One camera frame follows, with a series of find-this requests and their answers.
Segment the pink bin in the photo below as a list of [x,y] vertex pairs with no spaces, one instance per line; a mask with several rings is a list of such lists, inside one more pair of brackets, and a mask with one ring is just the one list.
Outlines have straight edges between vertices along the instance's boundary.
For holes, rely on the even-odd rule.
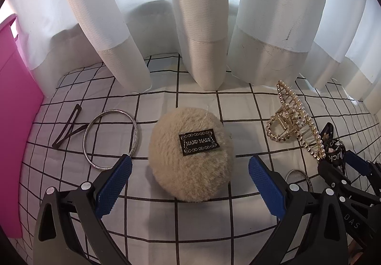
[[22,237],[18,206],[21,162],[43,100],[13,38],[15,19],[13,14],[0,24],[0,225],[9,238]]

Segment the faux fur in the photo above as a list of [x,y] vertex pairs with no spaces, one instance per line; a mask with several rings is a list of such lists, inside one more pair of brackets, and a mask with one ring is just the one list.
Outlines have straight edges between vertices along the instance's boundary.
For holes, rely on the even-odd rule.
[[[184,157],[179,134],[211,128],[220,147]],[[152,131],[149,164],[157,182],[179,200],[212,198],[229,182],[233,160],[231,139],[216,116],[205,109],[177,108],[162,116]]]

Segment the blue gripper pad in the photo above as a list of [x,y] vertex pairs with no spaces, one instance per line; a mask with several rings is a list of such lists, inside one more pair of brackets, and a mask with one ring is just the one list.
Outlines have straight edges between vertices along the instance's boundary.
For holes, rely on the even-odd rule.
[[132,160],[127,155],[96,196],[95,215],[101,219],[111,212],[120,192],[132,173]]
[[352,166],[362,176],[368,176],[371,173],[368,162],[364,161],[362,158],[350,150],[346,151],[344,162]]
[[285,197],[275,185],[270,175],[260,164],[257,157],[249,160],[249,175],[273,216],[282,220],[286,214]]

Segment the white grid cloth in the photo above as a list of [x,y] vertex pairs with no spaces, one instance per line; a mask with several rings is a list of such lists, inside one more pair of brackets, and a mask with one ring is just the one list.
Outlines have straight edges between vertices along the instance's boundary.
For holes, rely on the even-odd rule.
[[[203,91],[186,72],[178,54],[153,55],[145,62],[153,82],[149,92],[128,94],[108,68],[99,63],[65,75],[54,96],[43,102],[21,168],[23,238],[12,241],[28,264],[32,264],[34,228],[46,189],[55,186],[60,191],[73,190],[84,181],[94,181],[100,173],[83,156],[83,133],[66,140],[59,150],[51,147],[77,103],[82,111],[75,128],[112,108],[127,111],[138,123],[140,139],[132,157],[128,187],[123,188],[111,213],[102,218],[132,264],[249,264],[277,223],[248,174],[248,161],[254,153],[283,177],[297,168],[311,178],[315,192],[326,187],[317,174],[317,161],[297,140],[276,143],[266,137],[266,121],[281,105],[275,88],[252,86],[227,71],[218,91]],[[380,125],[363,102],[350,99],[334,80],[317,92],[303,77],[298,77],[293,89],[319,130],[332,122],[335,136],[340,137],[347,150],[365,160],[380,161]],[[175,107],[208,108],[233,137],[236,159],[231,182],[207,202],[177,201],[157,184],[149,167],[152,128]],[[129,152],[132,132],[132,124],[124,115],[106,115],[88,135],[89,156],[98,165],[113,165],[121,154]],[[355,187],[374,193],[366,177],[360,177],[349,165],[346,170]],[[292,175],[291,182],[307,190],[300,175]],[[97,262],[78,216],[73,214],[72,219],[86,256]],[[307,219],[303,219],[285,260],[295,255],[306,223]]]

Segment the silver bangle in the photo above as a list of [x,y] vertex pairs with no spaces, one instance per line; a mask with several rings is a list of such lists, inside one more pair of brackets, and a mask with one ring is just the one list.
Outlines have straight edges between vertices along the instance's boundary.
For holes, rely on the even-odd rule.
[[293,172],[297,172],[297,173],[301,174],[306,179],[308,192],[313,192],[314,191],[314,188],[312,187],[311,180],[308,178],[307,174],[305,172],[301,171],[300,169],[292,169],[292,170],[290,170],[288,172],[288,174],[286,175],[286,179],[285,179],[286,182],[287,182],[288,177]]
[[87,138],[87,134],[89,133],[89,130],[91,128],[91,126],[94,124],[94,122],[108,114],[108,113],[122,113],[124,115],[126,115],[127,117],[130,118],[133,126],[134,126],[134,136],[133,136],[133,143],[132,143],[132,147],[131,147],[131,151],[129,152],[129,156],[131,157],[133,155],[133,153],[135,152],[135,149],[136,149],[136,146],[138,145],[138,139],[139,139],[139,134],[138,134],[138,125],[136,124],[136,121],[134,120],[134,118],[132,118],[128,113],[126,113],[125,111],[122,111],[120,109],[110,109],[110,110],[106,110],[105,112],[102,112],[100,113],[99,115],[97,115],[90,123],[89,125],[87,126],[86,130],[85,130],[85,134],[83,135],[83,141],[82,141],[82,150],[83,150],[83,155],[85,156],[87,162],[89,162],[91,164],[91,166],[97,168],[97,169],[100,169],[102,171],[106,171],[108,169],[112,169],[112,166],[111,167],[100,167],[98,165],[95,165],[93,162],[90,161],[88,155],[87,155],[87,152],[86,152],[86,138]]

